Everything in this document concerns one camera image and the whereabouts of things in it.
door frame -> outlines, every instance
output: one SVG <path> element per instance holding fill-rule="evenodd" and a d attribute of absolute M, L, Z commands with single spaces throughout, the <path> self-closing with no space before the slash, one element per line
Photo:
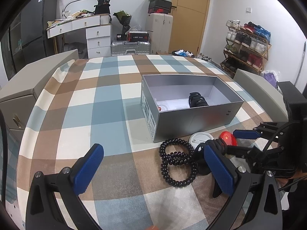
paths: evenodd
<path fill-rule="evenodd" d="M 199 52 L 201 50 L 201 45 L 203 43 L 205 27 L 206 27 L 206 23 L 207 23 L 207 19 L 208 19 L 208 13 L 209 13 L 209 6 L 210 6 L 210 0 L 208 0 L 208 3 L 207 3 L 207 9 L 206 9 L 206 14 L 205 14 L 204 26 L 203 26 L 203 30 L 202 30 L 202 33 L 201 33 L 201 39 L 200 39 L 200 41 L 198 43 L 198 51 L 197 51 L 195 56 L 197 56 L 199 54 Z"/>

open box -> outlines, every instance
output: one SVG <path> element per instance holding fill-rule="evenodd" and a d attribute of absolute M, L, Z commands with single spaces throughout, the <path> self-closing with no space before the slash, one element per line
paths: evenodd
<path fill-rule="evenodd" d="M 199 92 L 209 106 L 190 108 L 192 92 Z M 242 104 L 242 98 L 215 76 L 142 76 L 141 105 L 155 143 L 229 124 Z"/>

metal screw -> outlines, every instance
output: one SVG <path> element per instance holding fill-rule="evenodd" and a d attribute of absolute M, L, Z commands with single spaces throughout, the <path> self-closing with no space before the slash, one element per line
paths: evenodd
<path fill-rule="evenodd" d="M 270 171 L 270 170 L 268 170 L 268 171 L 267 171 L 267 175 L 268 175 L 269 177 L 272 177 L 272 176 L 273 176 L 273 172 Z"/>
<path fill-rule="evenodd" d="M 42 172 L 41 172 L 41 171 L 38 171 L 38 172 L 35 173 L 34 176 L 35 176 L 36 178 L 38 178 L 38 177 L 40 177 L 41 175 L 42 175 Z"/>
<path fill-rule="evenodd" d="M 244 168 L 243 166 L 238 167 L 238 171 L 240 173 L 245 173 L 246 172 L 246 168 Z"/>
<path fill-rule="evenodd" d="M 62 169 L 63 174 L 68 174 L 70 172 L 70 167 L 65 167 Z"/>

drawer handle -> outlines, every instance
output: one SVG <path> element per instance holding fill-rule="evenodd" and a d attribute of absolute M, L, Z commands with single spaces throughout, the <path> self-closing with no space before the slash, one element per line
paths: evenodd
<path fill-rule="evenodd" d="M 13 121 L 18 126 L 18 128 L 21 129 L 20 120 L 17 116 L 13 117 Z"/>

plaid tablecloth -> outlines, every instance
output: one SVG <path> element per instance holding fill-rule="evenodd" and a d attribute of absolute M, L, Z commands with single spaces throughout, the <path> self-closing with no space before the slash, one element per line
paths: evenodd
<path fill-rule="evenodd" d="M 152 142 L 140 105 L 141 75 L 174 73 L 218 76 L 246 101 L 229 125 L 208 131 L 215 138 L 225 130 L 252 129 L 261 121 L 271 121 L 237 83 L 203 60 L 133 55 L 70 61 L 45 86 L 24 132 L 17 167 L 23 221 L 34 173 L 57 173 L 71 167 L 99 143 L 105 157 L 80 199 L 103 229 L 144 230 L 151 225 L 160 230 L 205 229 L 227 197 L 209 198 L 211 175 L 197 176 L 185 188 L 165 183 L 160 173 L 160 143 Z M 263 148 L 265 142 L 255 144 Z M 187 178 L 188 172 L 186 167 L 170 171 L 178 180 Z M 68 225 L 75 228 L 60 195 L 56 197 Z M 242 210 L 236 226 L 243 217 Z"/>

